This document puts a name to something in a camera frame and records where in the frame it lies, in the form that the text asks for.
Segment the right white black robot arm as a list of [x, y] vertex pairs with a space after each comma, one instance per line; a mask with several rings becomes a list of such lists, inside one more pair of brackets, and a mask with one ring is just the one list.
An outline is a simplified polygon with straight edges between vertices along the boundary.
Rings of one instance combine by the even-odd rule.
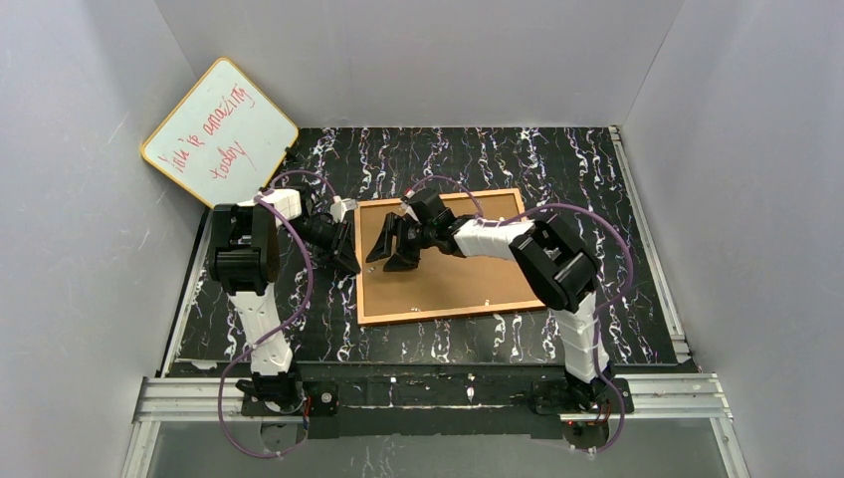
[[383, 261], [386, 272], [407, 272], [429, 248], [460, 258], [512, 261], [558, 323], [567, 373], [591, 383], [605, 371], [609, 358], [595, 316], [599, 264], [558, 214], [504, 221], [457, 215], [429, 188], [405, 194], [401, 209], [385, 216], [366, 262]]

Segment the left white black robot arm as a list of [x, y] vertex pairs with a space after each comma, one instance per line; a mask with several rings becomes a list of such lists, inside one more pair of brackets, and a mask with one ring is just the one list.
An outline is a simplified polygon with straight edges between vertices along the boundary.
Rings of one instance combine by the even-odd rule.
[[295, 242], [312, 246], [317, 259], [348, 275], [360, 272], [349, 213], [356, 200], [335, 195], [328, 209], [307, 185], [275, 189], [256, 199], [214, 206], [207, 270], [234, 305], [250, 348], [251, 373], [291, 372], [294, 353], [279, 329], [275, 283], [281, 271], [280, 232], [289, 224]]

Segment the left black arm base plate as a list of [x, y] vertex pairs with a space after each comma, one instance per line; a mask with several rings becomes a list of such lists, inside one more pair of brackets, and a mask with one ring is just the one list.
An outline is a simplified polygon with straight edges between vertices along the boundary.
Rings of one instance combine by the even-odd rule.
[[244, 416], [334, 416], [339, 408], [338, 386], [332, 381], [296, 381], [256, 389], [249, 379], [239, 379], [236, 388], [244, 393]]

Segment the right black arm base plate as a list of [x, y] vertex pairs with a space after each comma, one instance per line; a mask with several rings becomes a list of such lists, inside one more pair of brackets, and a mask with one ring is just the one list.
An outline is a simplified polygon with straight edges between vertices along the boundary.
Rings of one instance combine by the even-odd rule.
[[577, 379], [572, 382], [564, 378], [534, 380], [525, 395], [528, 407], [539, 415], [568, 413], [598, 413], [598, 409], [610, 404], [611, 413], [635, 411], [629, 382], [624, 378], [612, 378], [612, 384], [620, 394], [600, 378], [591, 383]]

